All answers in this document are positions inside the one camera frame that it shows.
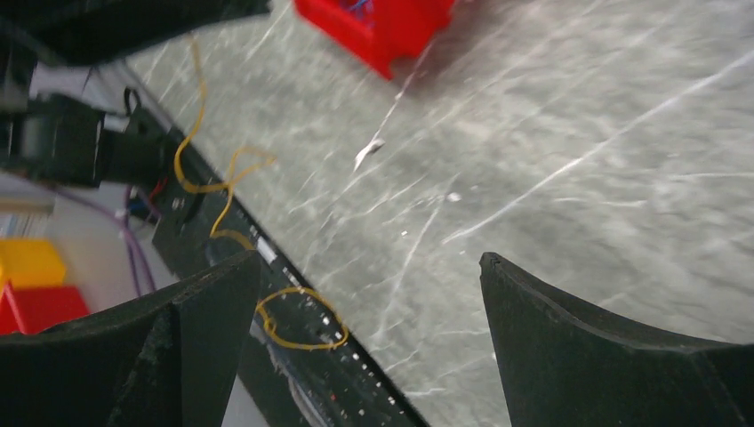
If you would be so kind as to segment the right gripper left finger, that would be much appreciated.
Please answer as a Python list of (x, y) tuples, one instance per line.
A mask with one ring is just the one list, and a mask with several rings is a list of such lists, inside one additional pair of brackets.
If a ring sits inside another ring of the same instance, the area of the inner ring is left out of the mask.
[(39, 334), (3, 336), (2, 425), (221, 425), (261, 270), (243, 252)]

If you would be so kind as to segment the red plastic bin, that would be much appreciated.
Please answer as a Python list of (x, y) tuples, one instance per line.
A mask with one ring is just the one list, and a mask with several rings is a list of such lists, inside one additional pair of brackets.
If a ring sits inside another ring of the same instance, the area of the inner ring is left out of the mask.
[(391, 64), (418, 58), (452, 18), (446, 0), (295, 0), (299, 15), (358, 57), (381, 77), (393, 78)]

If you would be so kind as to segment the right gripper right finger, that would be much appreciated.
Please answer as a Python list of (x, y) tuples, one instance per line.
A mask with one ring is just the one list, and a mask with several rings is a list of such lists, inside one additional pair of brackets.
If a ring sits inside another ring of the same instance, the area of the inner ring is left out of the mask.
[(479, 265), (513, 425), (752, 425), (751, 345), (625, 318), (492, 252)]

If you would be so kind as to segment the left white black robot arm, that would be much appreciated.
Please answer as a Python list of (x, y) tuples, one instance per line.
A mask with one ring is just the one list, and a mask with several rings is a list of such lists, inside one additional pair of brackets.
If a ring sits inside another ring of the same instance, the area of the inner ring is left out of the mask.
[(157, 184), (174, 146), (114, 71), (177, 36), (268, 12), (265, 1), (2, 2), (2, 171), (85, 188)]

